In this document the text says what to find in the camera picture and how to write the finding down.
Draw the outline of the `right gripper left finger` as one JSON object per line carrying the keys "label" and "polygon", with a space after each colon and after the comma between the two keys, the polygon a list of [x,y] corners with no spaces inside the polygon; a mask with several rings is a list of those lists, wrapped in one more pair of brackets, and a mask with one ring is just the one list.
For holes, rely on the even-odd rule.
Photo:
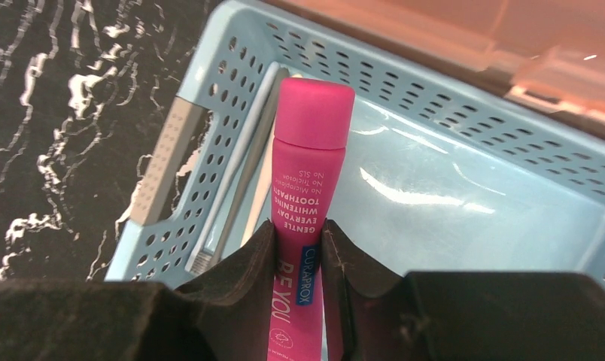
{"label": "right gripper left finger", "polygon": [[0,360],[264,360],[275,228],[176,289],[156,282],[0,283]]}

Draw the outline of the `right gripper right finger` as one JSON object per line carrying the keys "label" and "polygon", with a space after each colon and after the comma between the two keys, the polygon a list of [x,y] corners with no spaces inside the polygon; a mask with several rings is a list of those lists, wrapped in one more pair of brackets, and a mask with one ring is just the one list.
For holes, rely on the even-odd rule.
{"label": "right gripper right finger", "polygon": [[331,360],[605,360],[605,289],[570,272],[399,275],[321,234]]}

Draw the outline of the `white toothbrush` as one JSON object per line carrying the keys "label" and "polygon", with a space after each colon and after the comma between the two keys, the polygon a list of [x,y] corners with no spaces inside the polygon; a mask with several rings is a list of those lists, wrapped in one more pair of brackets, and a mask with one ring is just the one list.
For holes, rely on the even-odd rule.
{"label": "white toothbrush", "polygon": [[286,68],[280,68],[276,75],[272,88],[268,94],[265,106],[259,116],[259,122],[252,138],[251,147],[243,168],[246,174],[246,183],[253,177],[256,169],[259,168],[257,186],[251,198],[250,211],[242,235],[241,246],[244,246],[259,220],[260,212],[266,201],[269,187],[271,185],[271,166],[272,158],[270,156],[273,142],[273,123],[275,119],[275,108],[278,100],[280,84],[286,77],[290,77],[290,72]]}

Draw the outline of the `pink toothpaste tube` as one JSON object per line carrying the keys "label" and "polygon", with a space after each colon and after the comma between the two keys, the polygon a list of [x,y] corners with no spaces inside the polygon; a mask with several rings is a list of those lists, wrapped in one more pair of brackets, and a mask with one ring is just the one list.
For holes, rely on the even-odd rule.
{"label": "pink toothpaste tube", "polygon": [[268,360],[321,358],[321,230],[342,170],[354,100],[346,85],[298,77],[281,83],[272,143],[277,261]]}

